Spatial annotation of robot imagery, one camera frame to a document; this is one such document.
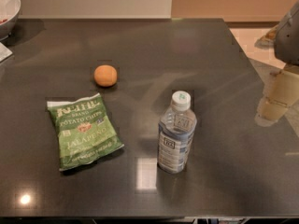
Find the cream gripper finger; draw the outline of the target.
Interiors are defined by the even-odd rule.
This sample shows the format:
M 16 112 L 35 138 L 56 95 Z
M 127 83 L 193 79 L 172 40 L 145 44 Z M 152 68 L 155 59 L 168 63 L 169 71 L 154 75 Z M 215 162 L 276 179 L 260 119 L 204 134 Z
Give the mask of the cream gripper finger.
M 271 71 L 263 88 L 263 98 L 257 108 L 255 121 L 262 127 L 278 122 L 299 100 L 299 66 L 287 64 Z

